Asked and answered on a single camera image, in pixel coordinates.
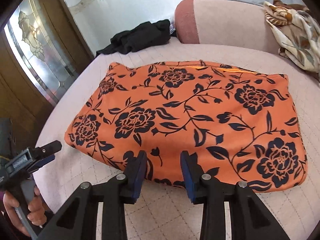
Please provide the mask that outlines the person left hand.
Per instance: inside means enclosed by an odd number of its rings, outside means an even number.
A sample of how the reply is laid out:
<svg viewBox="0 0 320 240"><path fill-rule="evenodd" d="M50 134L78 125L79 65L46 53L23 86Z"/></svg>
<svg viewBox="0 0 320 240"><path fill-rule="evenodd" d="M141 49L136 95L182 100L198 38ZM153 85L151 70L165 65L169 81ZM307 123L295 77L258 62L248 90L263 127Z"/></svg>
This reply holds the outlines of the person left hand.
<svg viewBox="0 0 320 240"><path fill-rule="evenodd" d="M3 203L5 210L13 224L13 226L26 236L30 236L26 228L23 226L21 220L19 219L15 209L20 206L18 200L9 192L5 191ZM28 205L29 213L27 218L35 226L43 226L47 222L47 217L45 215L45 208L41 198L40 191L37 187L34 188L34 197Z"/></svg>

